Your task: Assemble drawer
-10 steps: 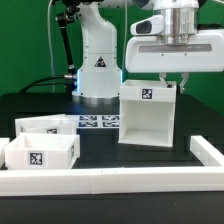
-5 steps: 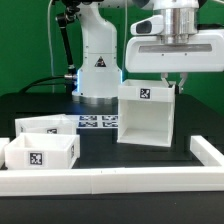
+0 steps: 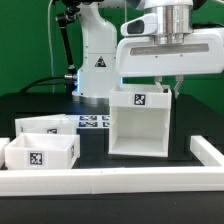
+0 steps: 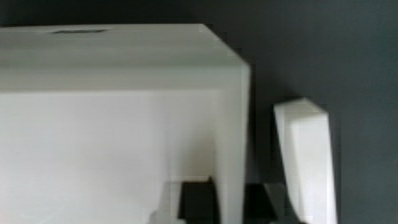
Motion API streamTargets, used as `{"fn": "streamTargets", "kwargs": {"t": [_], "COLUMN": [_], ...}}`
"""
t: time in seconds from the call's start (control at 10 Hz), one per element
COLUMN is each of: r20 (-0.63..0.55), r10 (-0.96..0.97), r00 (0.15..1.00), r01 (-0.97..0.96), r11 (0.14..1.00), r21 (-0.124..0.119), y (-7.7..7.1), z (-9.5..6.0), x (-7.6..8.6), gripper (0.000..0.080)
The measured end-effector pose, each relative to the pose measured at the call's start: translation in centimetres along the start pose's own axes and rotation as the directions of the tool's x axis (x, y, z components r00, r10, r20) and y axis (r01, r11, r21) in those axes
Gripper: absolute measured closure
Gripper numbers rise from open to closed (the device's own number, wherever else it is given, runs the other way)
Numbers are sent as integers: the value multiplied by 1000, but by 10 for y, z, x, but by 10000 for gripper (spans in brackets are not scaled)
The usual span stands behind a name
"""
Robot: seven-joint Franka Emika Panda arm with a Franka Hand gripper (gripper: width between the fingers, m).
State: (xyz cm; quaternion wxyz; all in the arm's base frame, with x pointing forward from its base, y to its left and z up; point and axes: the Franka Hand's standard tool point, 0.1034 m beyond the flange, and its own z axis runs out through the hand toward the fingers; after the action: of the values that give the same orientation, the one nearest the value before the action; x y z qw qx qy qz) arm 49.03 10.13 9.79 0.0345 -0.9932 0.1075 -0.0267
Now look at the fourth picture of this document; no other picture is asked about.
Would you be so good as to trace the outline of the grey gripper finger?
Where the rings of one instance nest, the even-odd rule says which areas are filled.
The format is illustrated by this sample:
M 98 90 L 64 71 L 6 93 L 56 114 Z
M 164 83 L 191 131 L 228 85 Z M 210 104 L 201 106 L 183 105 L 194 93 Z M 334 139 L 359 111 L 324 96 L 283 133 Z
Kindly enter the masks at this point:
M 329 113 L 308 99 L 274 106 L 288 197 L 304 224 L 338 224 Z

